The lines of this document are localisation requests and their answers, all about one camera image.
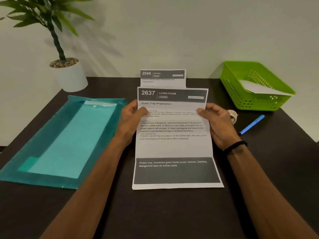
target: white plant pot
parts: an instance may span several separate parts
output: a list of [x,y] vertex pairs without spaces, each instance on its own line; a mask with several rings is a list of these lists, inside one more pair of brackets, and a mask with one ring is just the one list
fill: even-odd
[[77,64],[66,68],[50,68],[59,85],[66,92],[80,91],[88,85],[80,61]]

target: potted plant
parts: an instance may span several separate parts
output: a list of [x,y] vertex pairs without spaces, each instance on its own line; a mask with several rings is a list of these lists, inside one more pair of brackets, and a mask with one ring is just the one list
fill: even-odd
[[55,73],[55,77],[60,86],[66,92],[76,92],[87,87],[87,79],[84,75],[79,60],[76,58],[66,58],[59,43],[58,36],[54,30],[54,25],[62,32],[62,24],[74,35],[77,31],[66,18],[63,12],[74,13],[83,18],[94,20],[89,15],[71,5],[74,1],[91,0],[3,0],[0,6],[13,8],[9,12],[8,18],[20,21],[14,27],[25,27],[30,24],[41,24],[46,27],[53,38],[54,45],[59,53],[59,59],[50,63],[50,67]]

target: paper sheet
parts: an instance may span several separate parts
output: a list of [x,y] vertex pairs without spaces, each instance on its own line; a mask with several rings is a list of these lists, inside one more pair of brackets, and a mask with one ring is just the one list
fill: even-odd
[[114,109],[83,105],[28,172],[78,178]]
[[186,70],[141,69],[141,86],[186,87]]
[[248,80],[240,80],[240,82],[246,90],[249,90],[256,94],[272,94],[272,95],[274,94],[274,95],[293,96],[292,94],[281,92],[260,84],[250,82]]
[[137,128],[132,188],[224,187],[215,161],[205,108],[208,89],[138,88],[149,114]]

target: black wristband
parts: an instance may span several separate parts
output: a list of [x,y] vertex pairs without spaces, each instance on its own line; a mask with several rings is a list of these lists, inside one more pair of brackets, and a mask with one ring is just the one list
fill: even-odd
[[229,146],[228,148],[226,148],[224,150],[224,154],[227,156],[234,148],[237,148],[238,146],[245,144],[247,146],[247,142],[246,141],[239,141],[234,143],[233,145]]

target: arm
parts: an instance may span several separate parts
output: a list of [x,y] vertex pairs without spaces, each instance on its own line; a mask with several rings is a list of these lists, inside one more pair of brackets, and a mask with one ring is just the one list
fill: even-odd
[[116,168],[124,148],[148,111],[142,107],[134,112],[137,100],[122,109],[120,121],[106,150],[95,163],[90,174],[63,209],[45,230],[41,239],[90,239],[102,216]]
[[[207,104],[206,110],[197,112],[210,121],[211,135],[219,148],[225,150],[240,141],[228,111]],[[228,160],[259,238],[319,239],[271,183],[245,145],[233,149]]]

